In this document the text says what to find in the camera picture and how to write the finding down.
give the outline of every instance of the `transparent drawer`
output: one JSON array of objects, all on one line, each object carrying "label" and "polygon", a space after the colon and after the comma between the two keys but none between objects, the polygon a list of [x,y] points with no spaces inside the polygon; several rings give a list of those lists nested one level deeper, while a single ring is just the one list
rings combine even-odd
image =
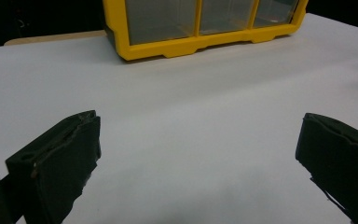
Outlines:
[{"label": "transparent drawer", "polygon": [[126,0],[130,44],[190,37],[197,0]]},{"label": "transparent drawer", "polygon": [[254,0],[203,0],[200,34],[211,35],[246,29]]},{"label": "transparent drawer", "polygon": [[298,0],[260,0],[254,27],[290,23]]}]

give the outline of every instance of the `yellow storage bin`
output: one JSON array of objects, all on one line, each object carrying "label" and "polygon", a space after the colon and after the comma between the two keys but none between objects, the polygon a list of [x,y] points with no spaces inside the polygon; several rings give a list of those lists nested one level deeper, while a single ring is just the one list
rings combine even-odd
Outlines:
[{"label": "yellow storage bin", "polygon": [[192,54],[295,32],[308,0],[103,0],[107,33],[125,60]]}]

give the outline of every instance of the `yellow plastic frame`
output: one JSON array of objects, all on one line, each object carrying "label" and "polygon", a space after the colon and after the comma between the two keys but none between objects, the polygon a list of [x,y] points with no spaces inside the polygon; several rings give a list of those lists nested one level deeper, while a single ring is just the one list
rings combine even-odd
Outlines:
[{"label": "yellow plastic frame", "polygon": [[255,0],[247,29],[222,34],[200,35],[199,29],[202,0],[197,0],[194,36],[139,45],[130,45],[125,0],[103,0],[103,9],[106,25],[114,34],[117,53],[125,60],[135,60],[158,55],[164,55],[167,58],[171,58],[192,54],[195,53],[197,49],[204,49],[213,45],[240,41],[259,43],[270,41],[279,35],[289,35],[300,27],[306,13],[308,0],[298,1],[293,18],[289,24],[253,28],[258,3],[259,0]]}]

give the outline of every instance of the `white table surface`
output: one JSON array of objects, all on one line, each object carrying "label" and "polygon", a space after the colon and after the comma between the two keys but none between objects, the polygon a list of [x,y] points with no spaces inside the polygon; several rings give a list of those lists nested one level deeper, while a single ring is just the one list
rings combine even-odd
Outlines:
[{"label": "white table surface", "polygon": [[0,177],[90,109],[103,156],[64,223],[350,223],[295,150],[306,112],[358,129],[356,27],[307,14],[274,41],[137,63],[104,36],[1,47]]}]

